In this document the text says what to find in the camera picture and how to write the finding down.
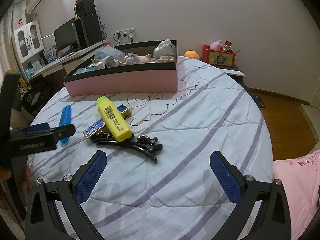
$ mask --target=power cord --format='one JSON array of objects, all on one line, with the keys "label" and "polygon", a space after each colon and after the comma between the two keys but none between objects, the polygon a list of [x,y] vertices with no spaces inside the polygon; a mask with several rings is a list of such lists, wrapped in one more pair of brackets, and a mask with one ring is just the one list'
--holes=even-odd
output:
[{"label": "power cord", "polygon": [[123,34],[124,37],[129,36],[129,37],[131,38],[130,44],[133,42],[133,37],[132,37],[132,36],[133,36],[133,35],[132,35],[133,33],[134,33],[134,32],[131,32],[131,35],[129,35],[129,34]]},{"label": "power cord", "polygon": [[113,37],[113,39],[115,40],[115,42],[120,46],[121,44],[120,44],[120,37],[121,37],[121,34],[120,33],[115,33],[115,34],[113,34],[112,35],[112,37]]},{"label": "power cord", "polygon": [[95,10],[97,11],[97,15],[98,15],[98,19],[99,19],[100,31],[101,31],[101,33],[102,33],[102,40],[104,40],[104,39],[106,39],[107,36],[108,36],[108,35],[104,32],[104,29],[106,28],[106,25],[103,24],[103,23],[101,23],[100,14],[99,14],[98,10],[96,9],[96,6],[97,6],[97,4],[95,3],[95,4],[94,4],[94,8],[95,8]]}]

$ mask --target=baseboard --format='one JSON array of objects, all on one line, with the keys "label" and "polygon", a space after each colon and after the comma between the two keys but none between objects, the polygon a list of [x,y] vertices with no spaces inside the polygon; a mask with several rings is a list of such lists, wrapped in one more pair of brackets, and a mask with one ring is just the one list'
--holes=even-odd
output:
[{"label": "baseboard", "polygon": [[301,113],[303,114],[304,118],[306,119],[306,121],[307,121],[308,125],[310,126],[310,129],[311,129],[311,131],[313,133],[313,136],[315,137],[315,140],[318,143],[319,142],[319,136],[318,136],[318,134],[316,132],[316,129],[313,126],[309,116],[307,115],[306,111],[303,109],[303,107],[300,104],[298,104],[298,108],[300,109]]},{"label": "baseboard", "polygon": [[299,104],[303,104],[306,106],[309,106],[310,103],[304,100],[301,100],[299,98],[294,98],[294,97],[290,97],[284,94],[280,94],[280,93],[276,93],[276,92],[272,92],[272,91],[268,91],[268,90],[263,90],[263,89],[258,89],[258,88],[245,88],[245,90],[248,93],[257,93],[257,94],[262,94],[262,95],[266,95],[266,96],[272,96],[272,97],[278,97],[278,98],[285,98],[287,100],[299,103]]}]

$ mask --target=pink bedding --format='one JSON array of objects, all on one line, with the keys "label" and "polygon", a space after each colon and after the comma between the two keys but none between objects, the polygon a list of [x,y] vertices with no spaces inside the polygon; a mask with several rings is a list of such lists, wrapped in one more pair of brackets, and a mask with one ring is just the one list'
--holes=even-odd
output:
[{"label": "pink bedding", "polygon": [[293,160],[273,162],[273,179],[283,182],[288,199],[292,239],[298,239],[314,217],[320,185],[320,150]]}]

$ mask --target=orange plush toy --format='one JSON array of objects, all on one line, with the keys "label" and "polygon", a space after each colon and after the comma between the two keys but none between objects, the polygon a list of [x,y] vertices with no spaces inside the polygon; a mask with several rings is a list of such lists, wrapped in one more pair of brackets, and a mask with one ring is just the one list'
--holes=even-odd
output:
[{"label": "orange plush toy", "polygon": [[193,50],[188,50],[185,54],[184,54],[185,57],[191,57],[191,58],[194,58],[194,59],[200,59],[200,56],[198,53],[196,53],[195,51]]}]

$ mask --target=speaker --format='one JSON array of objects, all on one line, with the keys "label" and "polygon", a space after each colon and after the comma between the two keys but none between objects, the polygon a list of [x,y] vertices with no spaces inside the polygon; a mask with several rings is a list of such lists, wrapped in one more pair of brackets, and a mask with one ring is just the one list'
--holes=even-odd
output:
[{"label": "speaker", "polygon": [[96,14],[96,8],[94,6],[94,0],[82,0],[76,3],[77,16]]}]

